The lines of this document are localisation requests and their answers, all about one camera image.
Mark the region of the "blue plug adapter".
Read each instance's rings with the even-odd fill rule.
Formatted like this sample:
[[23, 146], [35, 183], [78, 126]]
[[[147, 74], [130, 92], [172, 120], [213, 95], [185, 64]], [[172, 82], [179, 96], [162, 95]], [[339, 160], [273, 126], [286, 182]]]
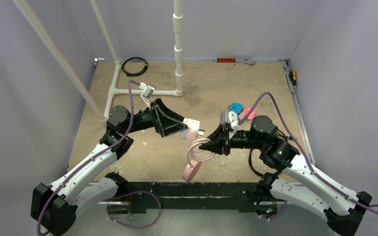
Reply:
[[243, 111], [243, 105], [238, 102], [233, 102], [230, 105], [227, 106], [229, 111], [233, 111], [236, 114], [240, 114]]

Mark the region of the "pink plug adapter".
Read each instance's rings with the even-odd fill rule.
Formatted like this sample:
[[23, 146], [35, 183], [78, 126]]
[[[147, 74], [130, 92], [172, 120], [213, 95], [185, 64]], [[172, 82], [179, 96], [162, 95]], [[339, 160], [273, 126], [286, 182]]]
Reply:
[[238, 120], [252, 120], [256, 114], [256, 111], [251, 109], [251, 107], [245, 107], [238, 115]]

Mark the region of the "pink round power strip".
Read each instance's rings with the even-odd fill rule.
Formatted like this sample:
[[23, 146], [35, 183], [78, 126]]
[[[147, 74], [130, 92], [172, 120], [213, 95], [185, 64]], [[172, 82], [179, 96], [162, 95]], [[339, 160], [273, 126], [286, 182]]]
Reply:
[[201, 165], [202, 162], [191, 160], [183, 171], [182, 179], [186, 182], [191, 182], [198, 173]]

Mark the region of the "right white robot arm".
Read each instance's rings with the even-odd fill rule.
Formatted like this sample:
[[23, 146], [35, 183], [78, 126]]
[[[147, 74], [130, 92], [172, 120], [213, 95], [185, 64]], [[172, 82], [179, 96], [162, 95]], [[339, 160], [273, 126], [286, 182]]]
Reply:
[[249, 130], [222, 119], [218, 128], [199, 146], [219, 155], [232, 149], [257, 149], [259, 158], [275, 173], [264, 173], [250, 195], [260, 203], [270, 198], [291, 202], [326, 220], [341, 236], [353, 236], [360, 226], [372, 196], [355, 192], [334, 181], [299, 150], [277, 137], [278, 127], [268, 116], [256, 116]]

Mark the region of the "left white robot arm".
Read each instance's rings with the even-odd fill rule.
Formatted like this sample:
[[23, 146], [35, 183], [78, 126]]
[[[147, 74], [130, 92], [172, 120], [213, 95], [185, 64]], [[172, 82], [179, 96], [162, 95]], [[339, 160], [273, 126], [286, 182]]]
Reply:
[[40, 183], [33, 190], [31, 217], [37, 221], [37, 234], [63, 235], [75, 222], [79, 210], [84, 209], [84, 204], [95, 202], [96, 196], [111, 197], [114, 201], [126, 197], [126, 186], [114, 179], [97, 186], [90, 186], [90, 182], [129, 150], [134, 142], [129, 133], [154, 128], [162, 137], [179, 133], [184, 138], [188, 129], [198, 126], [199, 122], [167, 108], [160, 98], [138, 113], [121, 105], [112, 108], [106, 132], [91, 153], [59, 179], [48, 185]]

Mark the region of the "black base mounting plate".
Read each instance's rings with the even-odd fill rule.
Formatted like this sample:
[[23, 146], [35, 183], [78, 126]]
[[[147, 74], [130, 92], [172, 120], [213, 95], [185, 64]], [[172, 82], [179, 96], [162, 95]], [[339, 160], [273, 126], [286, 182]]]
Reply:
[[269, 217], [284, 206], [254, 182], [127, 182], [115, 190], [108, 200], [123, 202], [132, 214], [161, 208], [236, 210]]

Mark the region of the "red adjustable wrench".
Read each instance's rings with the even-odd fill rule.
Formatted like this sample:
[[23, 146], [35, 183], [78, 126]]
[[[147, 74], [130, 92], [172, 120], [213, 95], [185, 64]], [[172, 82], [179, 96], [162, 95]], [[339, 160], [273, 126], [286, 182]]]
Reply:
[[250, 60], [249, 58], [243, 58], [243, 59], [216, 58], [216, 59], [213, 59], [212, 62], [214, 62], [214, 63], [243, 63], [243, 64], [247, 64], [247, 65], [255, 65], [255, 61]]

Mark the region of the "aluminium extrusion rail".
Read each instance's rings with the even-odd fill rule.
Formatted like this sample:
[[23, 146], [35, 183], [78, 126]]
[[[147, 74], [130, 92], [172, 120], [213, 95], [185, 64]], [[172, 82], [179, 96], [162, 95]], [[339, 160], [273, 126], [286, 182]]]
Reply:
[[[123, 205], [123, 202], [112, 202], [108, 200], [109, 197], [112, 197], [115, 194], [115, 187], [118, 186], [119, 185], [113, 183], [110, 180], [104, 183], [91, 183], [85, 188], [85, 190], [82, 193], [80, 193], [79, 196], [73, 199], [72, 204], [74, 206], [78, 206], [79, 208], [84, 208], [86, 206], [94, 206], [96, 204], [125, 207]], [[308, 188], [302, 185], [284, 182], [280, 179], [275, 182], [275, 186], [273, 186], [272, 189], [264, 189], [264, 191], [269, 192], [270, 195], [275, 199], [281, 199], [283, 201], [287, 201], [291, 204], [295, 204], [298, 206], [327, 206], [326, 201], [323, 200], [322, 197], [317, 196]]]

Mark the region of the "white PVC pipe frame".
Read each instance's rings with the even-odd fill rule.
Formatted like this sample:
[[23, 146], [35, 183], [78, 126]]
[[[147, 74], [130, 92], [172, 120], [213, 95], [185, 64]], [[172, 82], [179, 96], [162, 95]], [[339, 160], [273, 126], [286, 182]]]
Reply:
[[[107, 25], [100, 11], [98, 2], [95, 0], [92, 0], [90, 1], [90, 3], [95, 13], [95, 16], [97, 18], [97, 21], [99, 23], [99, 26], [102, 30], [102, 34], [113, 56], [114, 63], [115, 63], [114, 75], [113, 75], [113, 78], [112, 78], [112, 81], [108, 90], [107, 101], [106, 101], [104, 112], [101, 112], [99, 110], [95, 101], [91, 97], [90, 93], [85, 88], [82, 81], [80, 80], [79, 76], [74, 71], [73, 67], [70, 65], [66, 57], [63, 55], [61, 49], [56, 45], [55, 41], [50, 36], [48, 30], [45, 28], [41, 20], [38, 18], [38, 16], [32, 9], [31, 5], [26, 0], [14, 1], [14, 4], [18, 7], [18, 9], [23, 14], [23, 16], [28, 21], [28, 23], [32, 26], [32, 28], [37, 33], [41, 41], [44, 43], [44, 45], [47, 47], [49, 52], [56, 59], [57, 63], [64, 70], [68, 78], [73, 82], [73, 84], [78, 89], [78, 91], [80, 92], [82, 97], [85, 99], [87, 104], [89, 104], [93, 112], [97, 115], [99, 121], [106, 122], [108, 119], [111, 106], [112, 106], [113, 98], [116, 95], [119, 95], [119, 94], [141, 95], [143, 93], [143, 89], [132, 89], [131, 91], [127, 91], [126, 89], [119, 89], [116, 87], [122, 64], [119, 60], [119, 56], [116, 52], [109, 30], [107, 28]], [[153, 92], [153, 95], [166, 95], [166, 96], [182, 96], [183, 95], [183, 68], [182, 68], [182, 63], [183, 63], [182, 32], [183, 32], [183, 18], [184, 18], [183, 17], [183, 2], [181, 0], [175, 0], [173, 1], [173, 6], [174, 6], [173, 30], [174, 30], [174, 35], [175, 35], [174, 55], [175, 55], [175, 62], [176, 62], [176, 69], [175, 69], [176, 88], [174, 90], [155, 90]]]

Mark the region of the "yellow handled screwdriver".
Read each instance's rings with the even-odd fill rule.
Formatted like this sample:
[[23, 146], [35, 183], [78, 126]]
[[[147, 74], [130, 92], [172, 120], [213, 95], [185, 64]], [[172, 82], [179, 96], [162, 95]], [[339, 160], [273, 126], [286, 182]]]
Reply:
[[294, 70], [291, 70], [289, 72], [289, 79], [290, 79], [290, 81], [292, 83], [292, 86], [294, 88], [297, 88], [297, 77], [296, 77], [296, 72]]

